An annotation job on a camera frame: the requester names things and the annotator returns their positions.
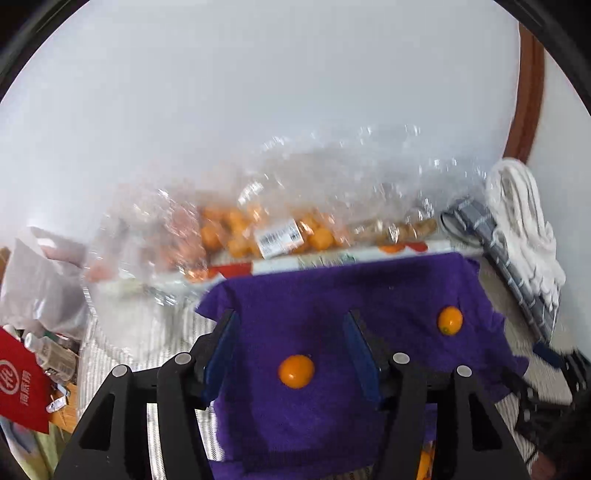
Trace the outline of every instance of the bottle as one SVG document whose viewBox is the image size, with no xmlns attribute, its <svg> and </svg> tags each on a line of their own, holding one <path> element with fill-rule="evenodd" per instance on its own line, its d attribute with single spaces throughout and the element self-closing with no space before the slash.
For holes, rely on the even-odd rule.
<svg viewBox="0 0 591 480">
<path fill-rule="evenodd" d="M 25 348 L 35 354 L 37 365 L 51 376 L 67 382 L 76 372 L 76 355 L 48 337 L 38 338 L 32 333 L 25 337 Z"/>
</svg>

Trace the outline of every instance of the plastic bag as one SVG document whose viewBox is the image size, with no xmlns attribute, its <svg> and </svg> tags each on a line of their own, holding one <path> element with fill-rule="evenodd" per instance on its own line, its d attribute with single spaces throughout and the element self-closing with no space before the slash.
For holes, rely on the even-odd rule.
<svg viewBox="0 0 591 480">
<path fill-rule="evenodd" d="M 194 193 L 139 188 L 123 194 L 103 218 L 89 250 L 90 283 L 117 278 L 149 282 L 178 271 L 189 281 L 207 276 Z"/>
<path fill-rule="evenodd" d="M 15 241 L 0 290 L 0 325 L 40 336 L 49 330 L 80 340 L 88 321 L 77 266 L 84 246 L 35 227 L 21 238 L 30 246 L 19 238 Z"/>
<path fill-rule="evenodd" d="M 164 347 L 207 279 L 191 189 L 122 190 L 86 261 L 87 300 L 109 342 L 136 359 Z"/>
<path fill-rule="evenodd" d="M 458 195 L 481 189 L 485 173 L 471 161 L 426 156 L 419 133 L 416 127 L 364 128 L 273 139 L 238 194 L 243 212 L 265 219 L 266 236 L 259 225 L 246 234 L 255 237 L 259 250 L 261 242 L 275 239 L 278 245 L 265 258 L 431 235 L 434 217 Z M 292 221 L 301 235 L 295 241 L 285 233 L 293 231 Z"/>
</svg>

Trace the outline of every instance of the barcode sticker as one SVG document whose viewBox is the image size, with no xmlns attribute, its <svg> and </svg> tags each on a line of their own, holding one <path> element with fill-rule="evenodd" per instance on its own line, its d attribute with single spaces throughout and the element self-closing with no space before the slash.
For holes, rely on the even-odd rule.
<svg viewBox="0 0 591 480">
<path fill-rule="evenodd" d="M 263 258 L 272 258 L 285 254 L 304 244 L 296 221 L 292 218 L 272 227 L 254 232 L 256 244 Z"/>
</svg>

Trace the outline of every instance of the blue gripper pad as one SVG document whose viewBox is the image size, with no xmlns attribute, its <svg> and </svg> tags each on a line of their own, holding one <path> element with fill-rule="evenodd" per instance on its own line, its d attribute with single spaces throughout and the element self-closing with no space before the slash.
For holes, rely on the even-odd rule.
<svg viewBox="0 0 591 480">
<path fill-rule="evenodd" d="M 217 346 L 213 351 L 209 362 L 204 370 L 204 385 L 202 399 L 210 403 L 217 398 L 222 387 L 222 382 L 226 376 L 232 357 L 234 347 L 238 341 L 240 332 L 240 317 L 236 312 L 232 312 L 224 330 L 220 334 Z"/>
<path fill-rule="evenodd" d="M 379 389 L 378 367 L 374 362 L 368 344 L 359 330 L 359 326 L 350 313 L 345 315 L 343 331 L 345 333 L 345 342 L 349 350 L 349 356 L 355 366 L 363 395 L 377 407 L 383 400 Z"/>
</svg>

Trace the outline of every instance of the metal screw head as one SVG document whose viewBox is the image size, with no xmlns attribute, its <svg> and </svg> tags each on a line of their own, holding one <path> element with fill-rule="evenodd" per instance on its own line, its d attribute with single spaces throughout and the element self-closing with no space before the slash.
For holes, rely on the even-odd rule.
<svg viewBox="0 0 591 480">
<path fill-rule="evenodd" d="M 392 360 L 394 360 L 399 365 L 406 365 L 410 362 L 410 357 L 406 353 L 398 352 L 392 356 Z"/>
<path fill-rule="evenodd" d="M 191 355 L 189 355 L 187 352 L 180 353 L 176 357 L 174 357 L 174 362 L 179 365 L 186 365 L 190 361 L 191 361 Z"/>
<path fill-rule="evenodd" d="M 127 367 L 125 365 L 117 365 L 111 373 L 114 377 L 123 377 L 127 373 Z"/>
<path fill-rule="evenodd" d="M 460 377 L 468 378 L 472 376 L 472 369 L 466 365 L 460 365 L 457 367 L 456 372 L 458 375 L 460 375 Z"/>
</svg>

